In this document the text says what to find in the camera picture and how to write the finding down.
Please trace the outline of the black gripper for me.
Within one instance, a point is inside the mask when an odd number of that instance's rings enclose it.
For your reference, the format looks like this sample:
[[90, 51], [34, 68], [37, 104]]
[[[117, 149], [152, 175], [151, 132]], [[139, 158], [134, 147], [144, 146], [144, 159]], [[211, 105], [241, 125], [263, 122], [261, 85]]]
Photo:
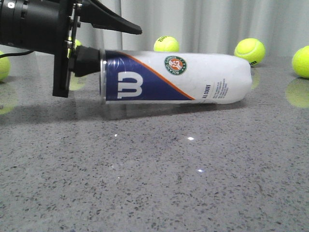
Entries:
[[[142, 34], [140, 26], [122, 18], [98, 0], [59, 0], [53, 15], [54, 80], [53, 96], [68, 97], [70, 85], [69, 49], [74, 49], [78, 17], [98, 29], [114, 30], [129, 34]], [[92, 47], [77, 46], [73, 55], [76, 77], [100, 71], [100, 51]]]

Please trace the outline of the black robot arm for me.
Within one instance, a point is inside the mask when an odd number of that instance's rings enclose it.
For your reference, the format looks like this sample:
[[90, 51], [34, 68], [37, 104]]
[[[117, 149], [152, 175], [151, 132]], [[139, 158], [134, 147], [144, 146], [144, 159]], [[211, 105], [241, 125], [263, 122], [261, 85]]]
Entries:
[[82, 22], [98, 29], [142, 33], [140, 26], [98, 0], [2, 0], [0, 43], [54, 55], [53, 96], [66, 98], [71, 73], [81, 77], [102, 69], [103, 52], [75, 44]]

